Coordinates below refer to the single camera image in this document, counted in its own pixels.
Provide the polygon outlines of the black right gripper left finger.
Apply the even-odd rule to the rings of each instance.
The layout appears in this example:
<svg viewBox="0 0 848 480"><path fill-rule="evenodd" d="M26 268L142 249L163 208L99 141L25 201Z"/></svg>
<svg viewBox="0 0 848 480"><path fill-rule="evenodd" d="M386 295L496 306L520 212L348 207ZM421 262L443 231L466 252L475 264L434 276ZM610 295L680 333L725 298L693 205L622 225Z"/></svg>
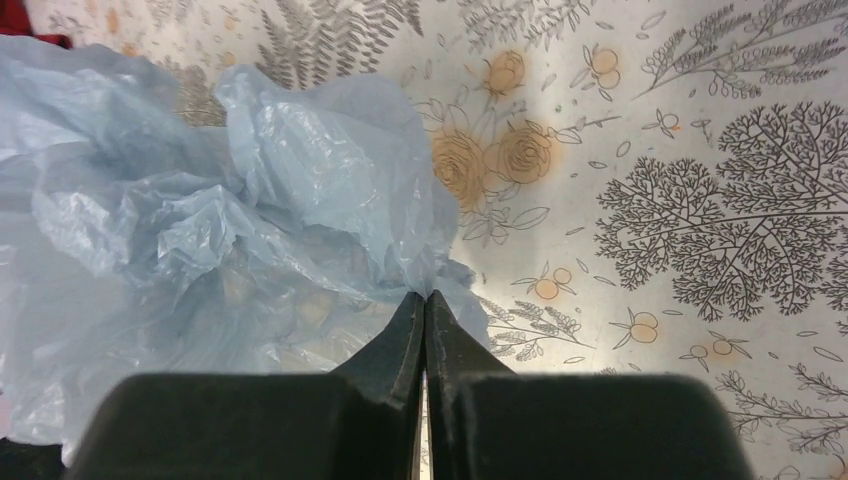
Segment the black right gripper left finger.
<svg viewBox="0 0 848 480"><path fill-rule="evenodd" d="M115 387L69 479L415 479L423 298L317 374L151 373Z"/></svg>

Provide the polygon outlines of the light blue plastic trash bag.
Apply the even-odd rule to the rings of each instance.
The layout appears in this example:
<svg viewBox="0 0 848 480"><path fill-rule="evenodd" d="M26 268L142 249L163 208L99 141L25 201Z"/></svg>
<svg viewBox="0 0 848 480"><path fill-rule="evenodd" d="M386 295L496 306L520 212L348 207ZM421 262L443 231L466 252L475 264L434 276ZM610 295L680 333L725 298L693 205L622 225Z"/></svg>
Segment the light blue plastic trash bag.
<svg viewBox="0 0 848 480"><path fill-rule="evenodd" d="M403 297L440 291L487 343L459 205L406 93L377 74L290 91L222 75L222 127L101 45L1 40L1 392L7 437L70 460L142 372L330 370Z"/></svg>

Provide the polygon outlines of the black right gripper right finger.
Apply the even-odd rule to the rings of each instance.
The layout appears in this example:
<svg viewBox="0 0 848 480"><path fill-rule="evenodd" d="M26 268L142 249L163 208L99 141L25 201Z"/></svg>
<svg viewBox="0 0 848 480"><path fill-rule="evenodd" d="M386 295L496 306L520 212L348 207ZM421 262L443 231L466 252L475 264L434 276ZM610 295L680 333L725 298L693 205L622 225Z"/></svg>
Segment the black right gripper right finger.
<svg viewBox="0 0 848 480"><path fill-rule="evenodd" d="M749 479L718 398L670 374L519 374L424 307L436 479Z"/></svg>

